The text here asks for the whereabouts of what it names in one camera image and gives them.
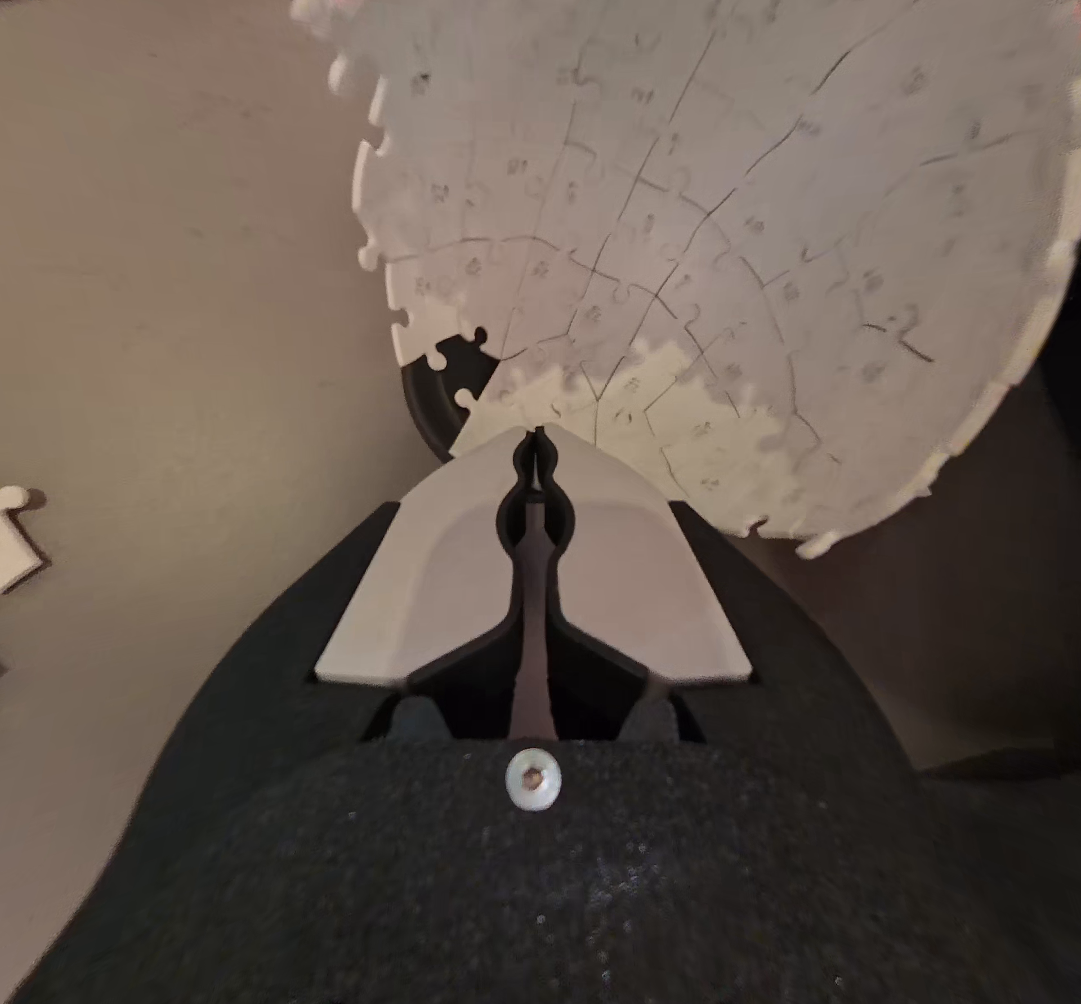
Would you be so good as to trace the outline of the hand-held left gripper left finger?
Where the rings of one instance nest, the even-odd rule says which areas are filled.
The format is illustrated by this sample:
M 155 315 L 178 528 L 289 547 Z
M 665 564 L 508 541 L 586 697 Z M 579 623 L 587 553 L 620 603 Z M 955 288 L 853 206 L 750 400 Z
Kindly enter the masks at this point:
M 429 698 L 457 738 L 509 736 L 533 461 L 533 434 L 512 428 L 398 503 L 315 665 L 319 682 Z

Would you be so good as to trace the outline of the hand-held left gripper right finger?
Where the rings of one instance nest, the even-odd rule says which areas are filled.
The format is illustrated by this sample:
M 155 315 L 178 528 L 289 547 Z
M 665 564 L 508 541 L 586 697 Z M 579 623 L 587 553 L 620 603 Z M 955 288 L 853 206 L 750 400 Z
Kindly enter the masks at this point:
M 742 684 L 752 664 L 663 493 L 561 427 L 540 429 L 552 554 L 548 692 L 560 738 L 616 738 L 651 695 Z

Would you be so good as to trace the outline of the partly built puzzle ball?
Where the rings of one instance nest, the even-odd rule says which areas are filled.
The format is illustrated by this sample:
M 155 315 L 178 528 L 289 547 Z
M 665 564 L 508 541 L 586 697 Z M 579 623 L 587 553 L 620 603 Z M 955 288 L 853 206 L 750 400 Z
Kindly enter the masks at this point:
M 377 75 L 351 204 L 402 367 L 816 559 L 1035 364 L 1079 232 L 1075 0 L 293 0 Z

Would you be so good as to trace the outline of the white puzzle piece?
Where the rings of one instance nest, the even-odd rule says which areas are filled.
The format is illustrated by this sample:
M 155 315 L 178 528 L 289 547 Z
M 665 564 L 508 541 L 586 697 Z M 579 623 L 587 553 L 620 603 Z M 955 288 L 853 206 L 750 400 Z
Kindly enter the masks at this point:
M 1 594 L 32 577 L 46 564 L 16 519 L 29 506 L 30 499 L 27 488 L 1 487 Z

